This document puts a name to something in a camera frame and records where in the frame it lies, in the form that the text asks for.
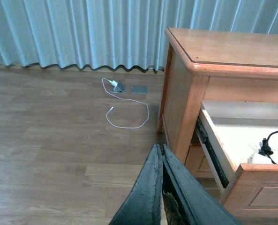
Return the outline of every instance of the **wooden edge trim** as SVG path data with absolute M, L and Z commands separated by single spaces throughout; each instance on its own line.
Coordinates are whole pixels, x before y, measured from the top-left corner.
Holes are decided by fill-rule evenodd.
M 245 171 L 278 171 L 278 164 L 249 164 L 242 163 L 239 168 Z

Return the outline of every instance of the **curtain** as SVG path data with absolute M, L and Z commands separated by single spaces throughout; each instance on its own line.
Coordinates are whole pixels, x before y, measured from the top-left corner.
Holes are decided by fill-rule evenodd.
M 278 34 L 278 0 L 0 0 L 0 63 L 163 69 L 167 27 Z

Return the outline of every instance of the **furniture top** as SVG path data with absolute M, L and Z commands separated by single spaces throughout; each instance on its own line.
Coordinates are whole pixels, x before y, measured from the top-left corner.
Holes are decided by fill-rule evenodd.
M 278 35 L 179 28 L 168 28 L 165 33 L 184 65 L 194 71 L 239 66 L 243 70 L 264 68 L 260 69 L 264 72 L 272 68 L 278 73 Z

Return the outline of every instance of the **wooden floor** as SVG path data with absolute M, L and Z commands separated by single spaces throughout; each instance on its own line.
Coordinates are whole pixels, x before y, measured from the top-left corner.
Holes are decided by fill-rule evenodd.
M 117 129 L 106 121 L 115 106 L 114 123 L 138 126 L 146 108 L 106 95 L 102 77 L 127 86 L 121 97 L 149 104 L 145 126 Z M 160 72 L 0 68 L 0 225 L 107 224 L 152 145 L 165 142 L 156 131 L 163 81 Z M 149 93 L 131 94 L 132 85 L 146 85 Z

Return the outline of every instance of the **cabinet door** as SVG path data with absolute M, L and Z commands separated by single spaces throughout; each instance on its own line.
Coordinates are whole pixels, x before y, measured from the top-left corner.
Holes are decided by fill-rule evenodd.
M 213 178 L 209 162 L 199 143 L 191 143 L 185 166 L 197 178 Z

